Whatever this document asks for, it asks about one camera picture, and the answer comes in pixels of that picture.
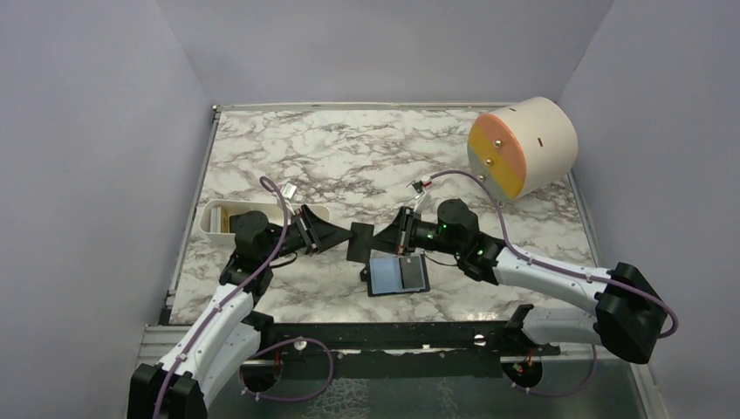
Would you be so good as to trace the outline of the black card holder blue sleeves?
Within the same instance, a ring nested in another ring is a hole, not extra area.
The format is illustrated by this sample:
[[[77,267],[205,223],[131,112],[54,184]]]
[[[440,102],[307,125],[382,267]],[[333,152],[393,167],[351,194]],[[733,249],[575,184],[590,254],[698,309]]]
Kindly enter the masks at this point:
[[[426,258],[420,254],[370,258],[360,280],[369,297],[430,291]]]

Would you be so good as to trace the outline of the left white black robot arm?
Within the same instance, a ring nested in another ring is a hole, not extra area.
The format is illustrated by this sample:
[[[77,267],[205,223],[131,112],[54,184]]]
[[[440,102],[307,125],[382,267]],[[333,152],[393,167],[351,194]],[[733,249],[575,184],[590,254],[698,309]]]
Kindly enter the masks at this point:
[[[350,230],[328,223],[307,205],[284,210],[281,224],[256,207],[231,224],[235,250],[207,308],[155,364],[140,364],[129,387],[129,418],[205,418],[239,365],[274,347],[274,319],[254,313],[273,277],[271,262],[292,253],[311,255],[349,240]]]

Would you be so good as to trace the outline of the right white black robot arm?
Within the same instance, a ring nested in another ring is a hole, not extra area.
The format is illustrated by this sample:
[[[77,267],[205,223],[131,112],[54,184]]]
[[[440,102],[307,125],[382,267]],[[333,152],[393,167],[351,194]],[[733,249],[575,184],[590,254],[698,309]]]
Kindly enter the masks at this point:
[[[600,345],[634,364],[646,364],[661,337],[668,310],[640,270],[627,263],[589,268],[542,258],[480,230],[478,217],[460,199],[437,209],[436,223],[408,207],[376,233],[369,246],[395,255],[422,249],[455,257],[465,276],[493,285],[538,292],[566,302],[566,309],[524,309],[504,330],[504,345],[524,355],[537,345]]]

